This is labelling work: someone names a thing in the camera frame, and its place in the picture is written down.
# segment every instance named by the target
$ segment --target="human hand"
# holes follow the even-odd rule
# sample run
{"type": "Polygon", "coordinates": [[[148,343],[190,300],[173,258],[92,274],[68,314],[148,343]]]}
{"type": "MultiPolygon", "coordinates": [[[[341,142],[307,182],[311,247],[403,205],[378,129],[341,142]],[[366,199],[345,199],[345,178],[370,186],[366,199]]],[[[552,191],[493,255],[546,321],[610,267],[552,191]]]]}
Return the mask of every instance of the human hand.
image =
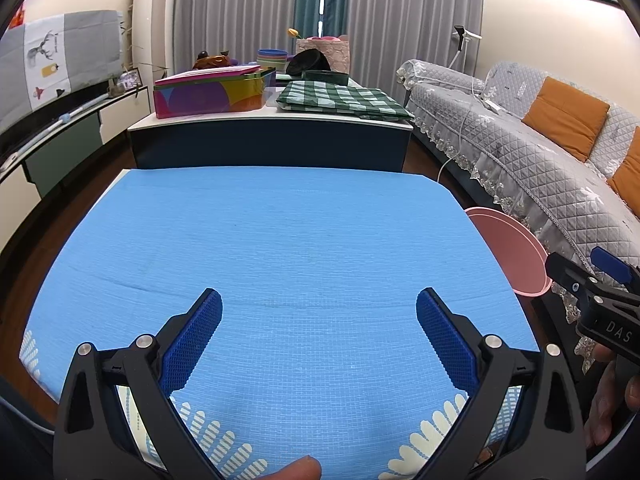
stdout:
{"type": "Polygon", "coordinates": [[[589,418],[584,425],[584,440],[587,449],[601,446],[611,436],[611,417],[622,400],[632,412],[640,410],[640,376],[633,377],[626,385],[624,392],[616,388],[616,355],[601,344],[593,349],[596,361],[609,363],[605,369],[593,400],[589,418]]]}
{"type": "Polygon", "coordinates": [[[263,480],[320,480],[321,476],[322,467],[318,460],[311,456],[303,456],[277,473],[262,478],[263,480]]]}

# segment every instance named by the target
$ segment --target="sofa backrest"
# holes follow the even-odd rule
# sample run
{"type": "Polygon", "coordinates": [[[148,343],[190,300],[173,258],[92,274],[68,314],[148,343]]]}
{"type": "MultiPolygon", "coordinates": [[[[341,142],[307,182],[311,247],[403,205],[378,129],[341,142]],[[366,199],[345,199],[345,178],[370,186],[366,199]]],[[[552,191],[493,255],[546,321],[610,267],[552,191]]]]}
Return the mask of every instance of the sofa backrest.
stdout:
{"type": "Polygon", "coordinates": [[[483,96],[523,118],[535,101],[545,79],[551,76],[611,105],[607,120],[591,150],[589,160],[607,178],[613,176],[628,152],[640,119],[614,102],[549,72],[509,61],[489,71],[483,96]]]}

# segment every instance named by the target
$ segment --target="pink basket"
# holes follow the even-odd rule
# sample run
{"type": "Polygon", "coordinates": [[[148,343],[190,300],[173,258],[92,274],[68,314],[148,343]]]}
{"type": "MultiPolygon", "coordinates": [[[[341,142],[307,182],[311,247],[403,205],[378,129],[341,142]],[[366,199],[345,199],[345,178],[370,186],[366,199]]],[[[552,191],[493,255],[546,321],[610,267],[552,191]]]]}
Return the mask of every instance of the pink basket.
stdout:
{"type": "Polygon", "coordinates": [[[533,298],[551,288],[551,278],[545,271],[545,248],[524,225],[487,207],[471,207],[466,214],[516,294],[533,298]]]}

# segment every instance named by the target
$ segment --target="orange cushion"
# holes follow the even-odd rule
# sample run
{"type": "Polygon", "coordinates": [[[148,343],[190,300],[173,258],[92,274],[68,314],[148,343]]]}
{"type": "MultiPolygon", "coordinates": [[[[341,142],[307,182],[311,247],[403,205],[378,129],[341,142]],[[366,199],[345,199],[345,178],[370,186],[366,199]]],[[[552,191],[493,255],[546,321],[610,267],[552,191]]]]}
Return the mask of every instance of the orange cushion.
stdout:
{"type": "Polygon", "coordinates": [[[522,122],[585,162],[607,120],[609,106],[547,77],[522,122]]]}
{"type": "Polygon", "coordinates": [[[607,182],[629,209],[640,217],[640,126],[636,128],[625,160],[607,182]]]}

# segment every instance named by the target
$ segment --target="blue table surface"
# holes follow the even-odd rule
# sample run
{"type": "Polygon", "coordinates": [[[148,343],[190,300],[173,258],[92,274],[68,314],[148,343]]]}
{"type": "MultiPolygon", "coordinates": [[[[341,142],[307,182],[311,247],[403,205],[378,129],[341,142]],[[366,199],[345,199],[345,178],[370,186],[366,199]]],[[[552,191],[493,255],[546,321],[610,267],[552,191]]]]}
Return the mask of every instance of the blue table surface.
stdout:
{"type": "Polygon", "coordinates": [[[426,286],[481,333],[538,348],[473,224],[425,177],[132,170],[56,259],[21,357],[59,398],[78,344],[128,346],[212,287],[222,322],[174,398],[198,439],[215,433],[207,452],[222,443],[224,475],[311,454],[324,478],[395,478],[420,457],[410,435],[445,433],[466,398],[416,320],[426,286]]]}

